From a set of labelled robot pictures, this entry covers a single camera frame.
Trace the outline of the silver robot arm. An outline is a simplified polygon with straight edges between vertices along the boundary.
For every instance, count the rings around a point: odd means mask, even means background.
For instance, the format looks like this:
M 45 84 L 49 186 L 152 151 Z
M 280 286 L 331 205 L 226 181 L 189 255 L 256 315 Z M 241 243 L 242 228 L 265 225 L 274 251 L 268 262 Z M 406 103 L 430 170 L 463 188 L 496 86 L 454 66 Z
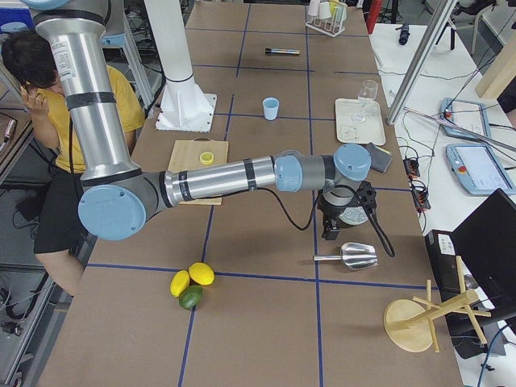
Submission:
M 275 185 L 283 192 L 316 190 L 332 210 L 360 206 L 372 215 L 375 191 L 366 177 L 369 152 L 358 144 L 333 155 L 284 152 L 177 173 L 145 173 L 128 153 L 101 39 L 115 21 L 112 1 L 30 1 L 36 32 L 50 44 L 85 161 L 78 214 L 106 240 L 139 232 L 155 214 L 181 202 Z

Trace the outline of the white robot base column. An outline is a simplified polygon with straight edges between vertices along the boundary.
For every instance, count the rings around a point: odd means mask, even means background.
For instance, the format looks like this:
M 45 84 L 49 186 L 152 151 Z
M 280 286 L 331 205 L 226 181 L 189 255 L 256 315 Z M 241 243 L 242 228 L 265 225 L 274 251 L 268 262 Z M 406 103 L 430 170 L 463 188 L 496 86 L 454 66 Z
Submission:
M 165 78 L 156 128 L 207 133 L 217 96 L 203 93 L 194 79 L 180 3 L 148 0 L 144 5 Z

